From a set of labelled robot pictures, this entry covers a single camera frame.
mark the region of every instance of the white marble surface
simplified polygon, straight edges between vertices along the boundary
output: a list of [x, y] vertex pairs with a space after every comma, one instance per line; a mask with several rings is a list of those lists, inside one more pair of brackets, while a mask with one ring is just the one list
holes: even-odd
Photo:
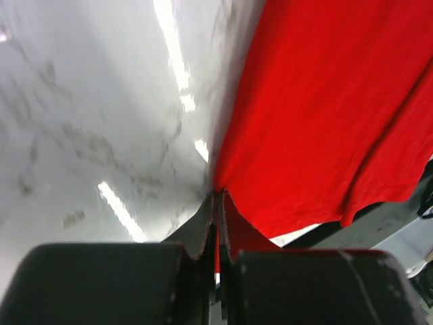
[[38, 244], [158, 241], [195, 212], [263, 3], [0, 1], [0, 297]]

